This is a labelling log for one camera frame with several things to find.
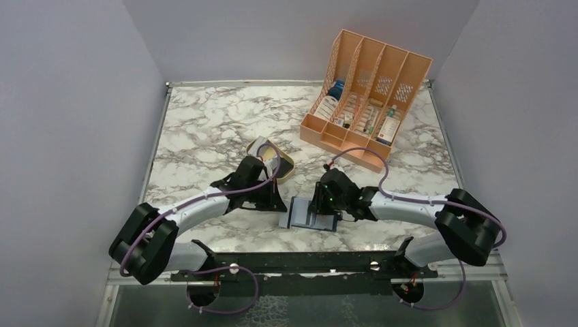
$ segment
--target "lavender wall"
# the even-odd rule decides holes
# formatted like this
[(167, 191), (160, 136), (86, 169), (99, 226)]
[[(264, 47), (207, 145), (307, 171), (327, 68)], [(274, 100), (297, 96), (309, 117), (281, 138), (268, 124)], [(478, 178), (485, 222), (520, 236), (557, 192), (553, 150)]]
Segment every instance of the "lavender wall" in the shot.
[(0, 4), (0, 325), (92, 326), (164, 80), (120, 0)]
[(524, 326), (575, 326), (578, 2), (481, 0), (434, 84)]
[(123, 0), (169, 81), (322, 80), (341, 29), (433, 58), (437, 75), (478, 0)]

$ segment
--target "peach desk organizer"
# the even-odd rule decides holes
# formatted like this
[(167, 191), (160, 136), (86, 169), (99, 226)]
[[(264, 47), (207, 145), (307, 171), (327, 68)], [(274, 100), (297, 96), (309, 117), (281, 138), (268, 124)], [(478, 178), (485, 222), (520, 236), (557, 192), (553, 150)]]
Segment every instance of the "peach desk organizer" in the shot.
[[(391, 146), (376, 141), (376, 136), (388, 109), (397, 105), (401, 112), (400, 123), (403, 123), (430, 65), (430, 58), (350, 31), (341, 31), (333, 42), (321, 94), (301, 121), (301, 139), (335, 154), (362, 146), (387, 158), (397, 133)], [(335, 80), (344, 80), (345, 86), (331, 120), (326, 121), (313, 113)], [(361, 105), (353, 123), (346, 129), (332, 121), (335, 117), (343, 117), (344, 110), (351, 111), (346, 104), (352, 95), (362, 97)], [(363, 132), (365, 117), (371, 111), (367, 107), (369, 98), (384, 103), (374, 119), (376, 123), (371, 135)], [(369, 151), (350, 151), (343, 157), (374, 172), (383, 169), (383, 163)]]

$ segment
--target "marble tabletop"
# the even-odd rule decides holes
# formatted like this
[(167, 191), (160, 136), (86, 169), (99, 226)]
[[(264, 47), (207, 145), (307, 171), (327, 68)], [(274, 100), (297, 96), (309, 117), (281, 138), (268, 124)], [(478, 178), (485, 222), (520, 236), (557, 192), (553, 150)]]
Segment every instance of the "marble tabletop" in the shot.
[[(233, 172), (258, 136), (295, 161), (295, 174), (279, 186), (284, 199), (312, 197), (322, 165), (333, 156), (299, 139), (299, 123), (317, 98), (317, 86), (173, 88), (145, 201), (153, 206), (194, 196)], [(403, 122), (384, 187), (400, 193), (446, 194), (457, 181), (437, 116), (422, 87)], [(337, 160), (359, 186), (381, 174)], [(337, 232), (278, 226), (280, 213), (237, 209), (183, 233), (177, 242), (201, 240), (214, 251), (360, 251), (396, 249), (407, 236), (432, 229), (398, 221), (340, 221)]]

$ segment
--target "purple cable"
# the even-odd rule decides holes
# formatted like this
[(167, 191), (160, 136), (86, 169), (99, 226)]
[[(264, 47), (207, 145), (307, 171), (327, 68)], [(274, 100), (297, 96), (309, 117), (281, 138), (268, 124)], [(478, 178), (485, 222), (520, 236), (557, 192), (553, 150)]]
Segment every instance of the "purple cable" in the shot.
[(205, 311), (205, 312), (210, 312), (210, 313), (217, 313), (220, 315), (236, 315), (237, 313), (242, 313), (242, 312), (245, 312), (245, 311), (251, 309), (255, 305), (255, 303), (257, 303), (257, 298), (259, 297), (259, 282), (257, 281), (257, 277), (255, 276), (255, 274), (252, 271), (250, 271), (249, 269), (247, 269), (245, 267), (240, 267), (240, 266), (219, 267), (219, 268), (203, 270), (203, 271), (190, 271), (189, 270), (189, 273), (193, 274), (193, 275), (205, 275), (205, 274), (216, 273), (217, 271), (223, 271), (223, 270), (229, 270), (229, 269), (243, 270), (246, 273), (248, 273), (249, 275), (251, 275), (251, 278), (255, 282), (255, 295), (253, 295), (253, 299), (251, 300), (251, 302), (248, 305), (246, 305), (240, 309), (234, 310), (234, 311), (220, 311), (220, 310), (213, 310), (213, 309), (205, 309), (204, 307), (197, 307), (193, 303), (193, 300), (191, 299), (191, 294), (189, 294), (189, 292), (187, 292), (187, 299), (189, 300), (190, 307), (193, 307), (195, 309), (199, 309), (200, 312)]
[[(383, 194), (384, 196), (386, 196), (388, 198), (392, 198), (392, 195), (385, 192), (385, 190), (383, 189), (383, 186), (382, 186), (383, 182), (387, 178), (387, 175), (389, 174), (389, 167), (387, 166), (387, 162), (385, 161), (385, 158), (383, 158), (379, 153), (377, 153), (371, 149), (359, 146), (359, 147), (347, 149), (347, 150), (339, 153), (338, 155), (334, 156), (331, 161), (335, 162), (335, 160), (337, 158), (341, 157), (344, 153), (347, 153), (349, 151), (354, 151), (354, 150), (364, 150), (364, 151), (368, 151), (370, 153), (373, 153), (377, 158), (379, 158), (383, 162), (383, 166), (385, 167), (385, 175), (380, 179), (379, 184), (378, 184), (378, 188), (379, 188), (381, 194)], [(406, 197), (397, 196), (397, 195), (395, 196), (395, 199), (401, 200), (401, 201), (406, 201), (406, 202), (411, 202), (411, 203), (430, 204), (430, 201), (428, 201), (428, 200), (418, 200), (418, 199), (406, 198)], [(493, 247), (494, 248), (499, 247), (500, 245), (504, 244), (504, 242), (506, 241), (506, 229), (504, 228), (502, 223), (500, 223), (500, 221), (497, 220), (492, 215), (488, 215), (487, 213), (480, 211), (476, 208), (472, 208), (471, 206), (465, 206), (465, 205), (460, 204), (460, 203), (446, 201), (446, 200), (433, 200), (433, 201), (431, 201), (431, 204), (444, 204), (444, 205), (449, 205), (449, 206), (455, 206), (457, 208), (461, 208), (461, 209), (470, 211), (472, 213), (475, 213), (477, 215), (480, 215), (484, 218), (487, 218), (487, 219), (491, 220), (492, 222), (494, 222), (496, 225), (498, 225), (498, 227), (500, 228), (500, 231), (502, 232), (502, 238), (498, 242), (496, 242), (496, 244), (494, 244)], [(413, 306), (414, 308), (420, 309), (420, 310), (426, 310), (426, 311), (443, 310), (443, 309), (447, 309), (449, 307), (452, 307), (453, 305), (458, 303), (463, 298), (463, 295), (466, 293), (466, 270), (463, 267), (463, 263), (459, 260), (458, 260), (458, 262), (459, 262), (459, 265), (461, 267), (461, 275), (463, 277), (463, 281), (461, 283), (461, 287), (459, 289), (458, 295), (447, 305), (442, 305), (440, 307), (422, 307), (420, 305), (414, 305)], [(411, 306), (411, 304), (407, 303), (406, 301), (402, 301), (402, 303), (404, 303), (405, 305)]]
[[(199, 200), (203, 200), (205, 198), (214, 198), (216, 196), (227, 196), (230, 194), (239, 194), (239, 193), (245, 193), (245, 192), (251, 192), (254, 191), (256, 189), (259, 189), (261, 187), (264, 187), (267, 183), (269, 183), (270, 181), (272, 181), (276, 176), (277, 173), (279, 172), (279, 168), (281, 167), (281, 155), (279, 154), (279, 150), (277, 150), (277, 147), (270, 144), (270, 143), (264, 143), (261, 144), (258, 148), (257, 148), (257, 153), (259, 153), (259, 150), (261, 150), (262, 147), (264, 146), (270, 146), (271, 148), (273, 148), (273, 150), (275, 150), (275, 153), (277, 154), (277, 167), (275, 168), (275, 171), (273, 171), (272, 175), (266, 179), (263, 183), (259, 184), (259, 185), (255, 185), (253, 187), (248, 187), (246, 189), (236, 189), (234, 191), (225, 191), (225, 192), (218, 192), (218, 193), (211, 193), (208, 194), (207, 197), (204, 196), (199, 196), (197, 198), (191, 199), (185, 203), (182, 203), (178, 206), (176, 206), (175, 208), (179, 211), (187, 206), (190, 206), (191, 204), (199, 201)], [(130, 247), (128, 248), (127, 253), (125, 254), (125, 257), (123, 258), (123, 261), (121, 262), (121, 268), (120, 268), (120, 274), (122, 277), (129, 277), (130, 274), (125, 272), (125, 268), (126, 268), (126, 264), (128, 262), (128, 259), (130, 258), (130, 255), (132, 254), (132, 252), (136, 249), (136, 246), (138, 245), (138, 243), (140, 241), (142, 241), (142, 239), (145, 237), (145, 235), (147, 235), (148, 232), (150, 232), (153, 227), (159, 222), (161, 221), (161, 219), (163, 219), (164, 217), (168, 216), (169, 214), (172, 213), (172, 210), (169, 211), (165, 211), (164, 213), (160, 214), (158, 217), (156, 217), (145, 229), (142, 230), (142, 232), (138, 235), (138, 237), (136, 238), (136, 240), (134, 240), (134, 242), (130, 245)]]

